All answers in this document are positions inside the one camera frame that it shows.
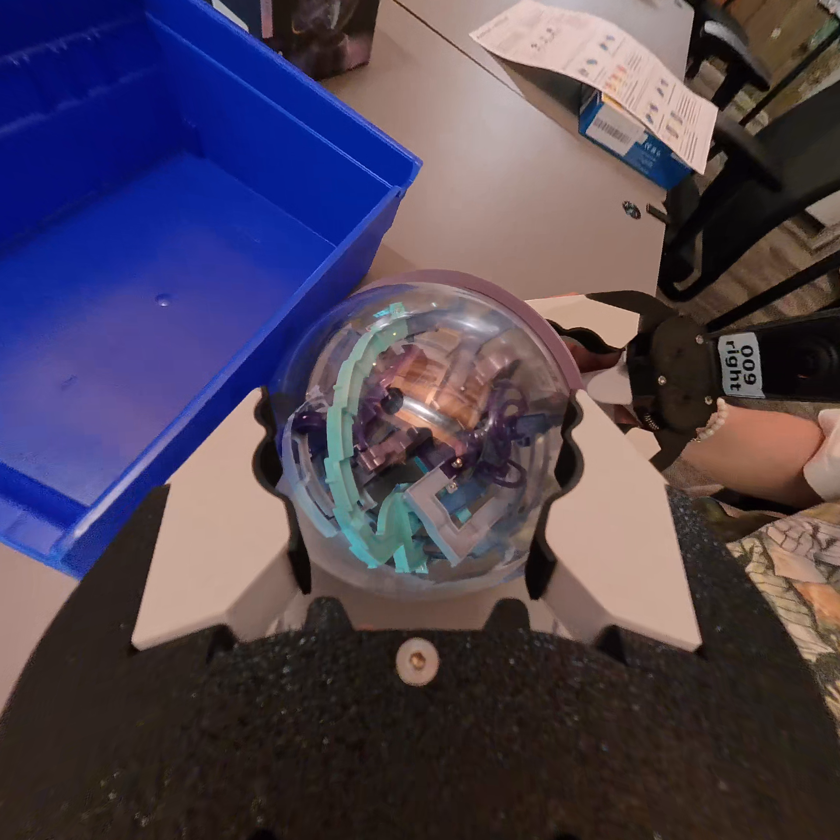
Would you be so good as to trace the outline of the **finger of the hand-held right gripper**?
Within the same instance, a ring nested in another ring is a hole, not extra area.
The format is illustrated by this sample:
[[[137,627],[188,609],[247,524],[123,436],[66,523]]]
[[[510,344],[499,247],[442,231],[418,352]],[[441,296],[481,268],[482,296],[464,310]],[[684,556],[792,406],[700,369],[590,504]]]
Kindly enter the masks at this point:
[[[638,313],[594,297],[571,294],[525,302],[552,325],[561,338],[594,354],[624,351],[639,331],[641,317]]]
[[[659,452],[655,436],[637,427],[623,431],[588,394],[581,394],[583,480],[664,480],[651,458]]]

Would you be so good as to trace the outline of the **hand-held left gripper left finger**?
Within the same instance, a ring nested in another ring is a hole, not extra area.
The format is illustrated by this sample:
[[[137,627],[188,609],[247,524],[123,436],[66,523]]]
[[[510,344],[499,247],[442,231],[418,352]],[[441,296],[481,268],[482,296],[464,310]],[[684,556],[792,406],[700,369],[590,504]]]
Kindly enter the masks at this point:
[[[247,394],[169,480],[131,636],[140,651],[211,627],[250,642],[301,625],[289,515],[255,468],[262,396]]]

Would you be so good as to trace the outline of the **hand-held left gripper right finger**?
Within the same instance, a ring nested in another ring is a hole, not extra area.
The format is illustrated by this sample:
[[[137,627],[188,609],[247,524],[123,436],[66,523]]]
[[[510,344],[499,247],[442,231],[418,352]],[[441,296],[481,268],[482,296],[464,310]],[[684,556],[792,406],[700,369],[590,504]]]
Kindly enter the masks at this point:
[[[695,653],[700,628],[667,485],[629,435],[583,390],[572,392],[525,581],[574,640],[610,627]]]

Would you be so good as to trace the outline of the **clear plastic maze ball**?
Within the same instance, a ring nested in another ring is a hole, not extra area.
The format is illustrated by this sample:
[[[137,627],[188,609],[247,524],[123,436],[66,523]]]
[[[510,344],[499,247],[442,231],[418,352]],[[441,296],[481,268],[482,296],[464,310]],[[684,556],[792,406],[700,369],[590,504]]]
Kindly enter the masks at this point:
[[[579,366],[507,290],[420,269],[315,316],[269,385],[310,560],[397,599],[524,575]]]

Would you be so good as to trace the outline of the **person's right forearm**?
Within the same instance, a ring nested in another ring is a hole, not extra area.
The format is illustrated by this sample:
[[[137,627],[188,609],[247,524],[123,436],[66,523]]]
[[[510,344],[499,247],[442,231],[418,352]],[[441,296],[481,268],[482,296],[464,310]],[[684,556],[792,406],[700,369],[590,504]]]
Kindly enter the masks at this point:
[[[802,510],[821,501],[805,466],[823,445],[816,421],[718,401],[707,427],[681,458],[714,484],[749,497]]]

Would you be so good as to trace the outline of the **dark blue maze ball box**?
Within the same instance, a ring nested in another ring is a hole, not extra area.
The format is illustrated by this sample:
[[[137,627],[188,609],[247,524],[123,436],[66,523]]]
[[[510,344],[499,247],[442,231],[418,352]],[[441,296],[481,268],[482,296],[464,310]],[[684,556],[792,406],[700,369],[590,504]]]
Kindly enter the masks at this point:
[[[264,43],[315,81],[371,59],[378,1],[274,1]]]

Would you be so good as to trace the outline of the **person's right hand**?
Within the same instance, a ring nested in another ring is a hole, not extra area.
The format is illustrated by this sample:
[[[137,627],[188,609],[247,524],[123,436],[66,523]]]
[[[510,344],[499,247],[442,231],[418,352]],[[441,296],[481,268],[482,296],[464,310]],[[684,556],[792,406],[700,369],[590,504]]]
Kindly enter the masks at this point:
[[[609,370],[624,354],[624,349],[613,347],[588,329],[573,329],[563,333],[561,339],[582,374]]]

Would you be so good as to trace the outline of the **blue labelled cardboard box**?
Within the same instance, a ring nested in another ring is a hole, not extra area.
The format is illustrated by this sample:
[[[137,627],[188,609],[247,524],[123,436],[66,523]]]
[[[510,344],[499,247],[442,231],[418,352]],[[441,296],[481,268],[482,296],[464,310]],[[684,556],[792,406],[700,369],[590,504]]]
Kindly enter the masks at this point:
[[[633,114],[599,91],[581,100],[578,128],[582,137],[666,191],[694,173]]]

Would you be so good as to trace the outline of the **black office chair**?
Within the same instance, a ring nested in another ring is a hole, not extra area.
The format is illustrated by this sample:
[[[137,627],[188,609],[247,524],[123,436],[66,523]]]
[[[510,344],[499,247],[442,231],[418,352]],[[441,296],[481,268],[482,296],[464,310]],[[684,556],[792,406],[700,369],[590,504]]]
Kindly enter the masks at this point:
[[[771,89],[772,76],[756,57],[738,21],[722,6],[708,1],[688,1],[694,18],[689,39],[686,80],[693,80],[705,61],[719,60],[724,75],[711,98],[723,111],[745,87],[759,92]]]
[[[692,301],[772,230],[838,192],[838,88],[830,87],[751,134],[722,112],[713,134],[727,160],[700,192],[691,178],[672,188],[657,289]]]

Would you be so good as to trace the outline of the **folded printed leaflet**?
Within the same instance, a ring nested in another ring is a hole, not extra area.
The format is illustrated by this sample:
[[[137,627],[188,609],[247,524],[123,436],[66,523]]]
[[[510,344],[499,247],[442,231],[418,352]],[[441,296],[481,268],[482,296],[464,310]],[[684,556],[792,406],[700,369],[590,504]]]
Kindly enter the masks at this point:
[[[586,12],[519,2],[470,33],[496,58],[579,81],[640,121],[694,173],[707,168],[718,108],[615,24]]]

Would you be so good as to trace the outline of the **blue plastic bin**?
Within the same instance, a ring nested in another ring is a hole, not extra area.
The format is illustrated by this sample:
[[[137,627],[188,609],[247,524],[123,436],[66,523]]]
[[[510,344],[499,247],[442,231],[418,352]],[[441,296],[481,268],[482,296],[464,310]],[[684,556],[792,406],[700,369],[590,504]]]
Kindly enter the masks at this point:
[[[207,2],[2,2],[2,542],[81,579],[422,162]]]

